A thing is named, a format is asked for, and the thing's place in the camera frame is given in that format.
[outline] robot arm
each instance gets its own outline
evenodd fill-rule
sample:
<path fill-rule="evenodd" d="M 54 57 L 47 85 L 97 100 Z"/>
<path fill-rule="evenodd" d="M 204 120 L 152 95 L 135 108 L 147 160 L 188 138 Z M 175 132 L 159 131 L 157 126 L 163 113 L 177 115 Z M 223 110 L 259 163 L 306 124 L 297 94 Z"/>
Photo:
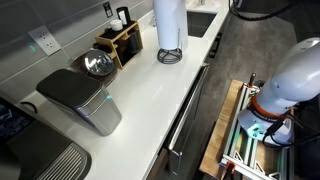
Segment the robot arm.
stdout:
<path fill-rule="evenodd" d="M 274 74 L 266 81 L 262 90 L 253 98 L 251 104 L 263 112 L 265 116 L 279 117 L 298 102 L 307 101 L 320 93 L 320 40 L 312 38 L 294 46 L 283 62 L 276 68 Z M 262 140 L 266 129 L 272 122 L 254 114 L 250 108 L 238 115 L 240 125 L 247 134 Z M 258 127 L 259 133 L 249 132 L 252 127 Z M 288 143 L 293 139 L 293 125 L 286 121 L 275 133 L 274 139 Z M 266 142 L 274 144 L 268 138 Z"/>

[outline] white tile wall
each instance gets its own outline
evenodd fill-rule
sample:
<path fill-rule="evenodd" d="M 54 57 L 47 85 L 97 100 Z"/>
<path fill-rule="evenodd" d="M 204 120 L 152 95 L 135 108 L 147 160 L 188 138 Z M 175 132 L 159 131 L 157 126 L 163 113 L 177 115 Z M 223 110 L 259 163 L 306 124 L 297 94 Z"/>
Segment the white tile wall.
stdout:
<path fill-rule="evenodd" d="M 69 57 L 87 50 L 95 42 L 94 36 L 116 18 L 117 7 L 128 6 L 132 19 L 141 18 L 153 7 L 153 0 L 109 0 L 114 16 L 108 19 L 104 2 L 0 0 L 0 34 L 5 35 L 0 38 L 0 91 L 23 99 L 43 78 L 66 68 Z M 49 57 L 27 34 L 41 25 L 46 25 L 62 45 L 62 50 Z"/>

